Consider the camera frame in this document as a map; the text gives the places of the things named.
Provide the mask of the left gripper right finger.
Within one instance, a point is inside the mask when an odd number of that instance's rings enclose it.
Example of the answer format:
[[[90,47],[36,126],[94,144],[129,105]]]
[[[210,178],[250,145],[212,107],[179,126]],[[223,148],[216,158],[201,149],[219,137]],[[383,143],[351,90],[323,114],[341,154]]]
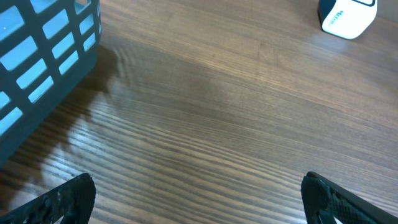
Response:
[[[316,172],[308,172],[304,176],[301,194],[308,224],[397,223],[397,217]]]

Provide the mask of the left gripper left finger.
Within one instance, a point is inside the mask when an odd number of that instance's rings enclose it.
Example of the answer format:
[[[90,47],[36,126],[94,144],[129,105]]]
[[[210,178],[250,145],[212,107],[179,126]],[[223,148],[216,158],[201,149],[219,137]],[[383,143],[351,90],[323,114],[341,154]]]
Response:
[[[1,223],[87,224],[94,208],[95,183],[82,173],[45,194],[1,216]]]

